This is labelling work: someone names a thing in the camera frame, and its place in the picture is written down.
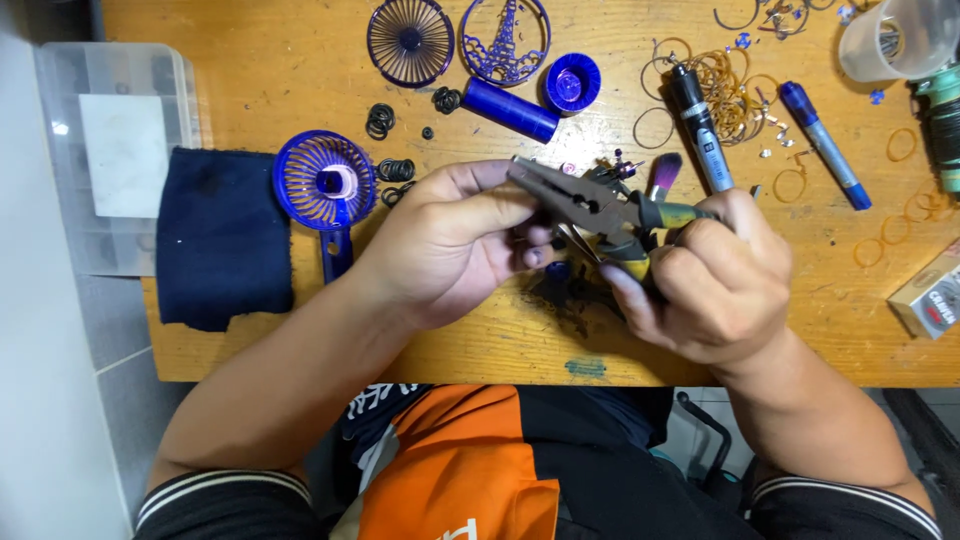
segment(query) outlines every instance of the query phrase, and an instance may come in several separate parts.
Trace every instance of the clear plastic cup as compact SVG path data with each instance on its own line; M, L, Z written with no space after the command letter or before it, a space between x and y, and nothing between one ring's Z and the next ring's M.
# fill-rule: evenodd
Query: clear plastic cup
M943 67L960 40L957 0L885 0L840 38L840 64L860 83L920 79Z

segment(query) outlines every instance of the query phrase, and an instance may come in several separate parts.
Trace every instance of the purple eiffel tower cutout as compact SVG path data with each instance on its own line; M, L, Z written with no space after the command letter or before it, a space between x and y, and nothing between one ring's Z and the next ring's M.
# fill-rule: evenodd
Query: purple eiffel tower cutout
M546 58L547 51L550 49L550 19L546 16L546 11L543 10L539 1L531 1L539 10L540 17L543 18L545 23L546 45L542 51L531 49L519 58L516 57L516 43L514 42L516 0L507 0L507 4L503 7L500 28L489 50L483 46L478 37L468 36L466 32L467 18L470 12L483 0L474 0L467 10L467 14L464 15L461 29L464 56L467 58L467 64L470 68L485 81L501 86L516 85L530 78L543 64L543 59Z

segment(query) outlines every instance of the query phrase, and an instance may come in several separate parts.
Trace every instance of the paint brush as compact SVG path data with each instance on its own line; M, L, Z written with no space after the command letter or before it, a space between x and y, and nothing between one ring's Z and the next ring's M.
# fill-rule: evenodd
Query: paint brush
M673 186L677 175L680 174L680 167L684 164L684 158L676 152L664 154L657 158L654 163L654 186L650 189L650 200L655 203L662 203L666 200L666 194Z

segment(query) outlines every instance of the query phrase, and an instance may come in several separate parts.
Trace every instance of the cigarette pack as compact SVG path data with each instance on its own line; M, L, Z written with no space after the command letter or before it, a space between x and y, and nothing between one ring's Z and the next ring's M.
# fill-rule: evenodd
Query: cigarette pack
M936 339L960 317L960 239L888 300L917 337Z

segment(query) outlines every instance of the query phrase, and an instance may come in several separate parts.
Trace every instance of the fan grille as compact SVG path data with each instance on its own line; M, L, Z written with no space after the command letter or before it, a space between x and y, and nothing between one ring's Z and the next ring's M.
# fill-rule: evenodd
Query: fan grille
M450 65L453 25L433 0L388 0L373 12L367 48L392 83L426 86Z
M357 177L354 196L327 197L317 177L330 165L345 165ZM297 222L322 231L349 227L363 219L376 200L370 161L357 145L325 131L306 132L290 139L276 156L274 189L281 205Z

